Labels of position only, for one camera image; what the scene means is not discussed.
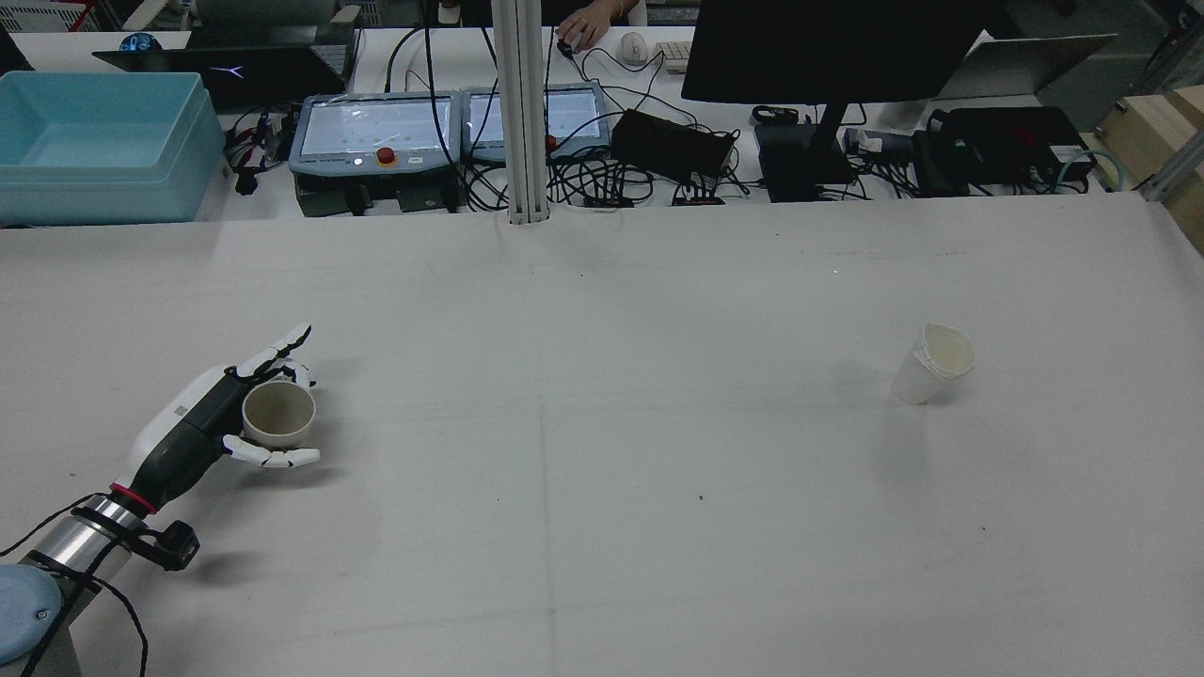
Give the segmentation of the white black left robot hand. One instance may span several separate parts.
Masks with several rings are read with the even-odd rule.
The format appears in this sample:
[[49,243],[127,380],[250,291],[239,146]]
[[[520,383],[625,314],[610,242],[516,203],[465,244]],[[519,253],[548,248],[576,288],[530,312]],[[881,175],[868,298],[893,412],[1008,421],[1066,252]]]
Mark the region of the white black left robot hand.
[[223,457],[262,469],[318,463],[309,369],[293,352],[312,325],[293,326],[244,363],[199,373],[132,442],[108,500],[138,517],[189,491]]

